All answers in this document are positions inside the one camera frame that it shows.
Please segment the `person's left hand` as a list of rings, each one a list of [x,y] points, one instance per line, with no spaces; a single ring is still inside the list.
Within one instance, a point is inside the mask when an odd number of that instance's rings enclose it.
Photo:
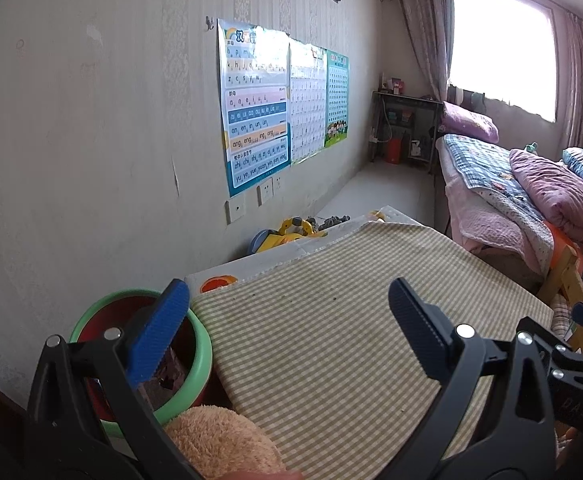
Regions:
[[[223,474],[218,480],[303,480],[305,477],[298,470],[278,472],[235,471]]]

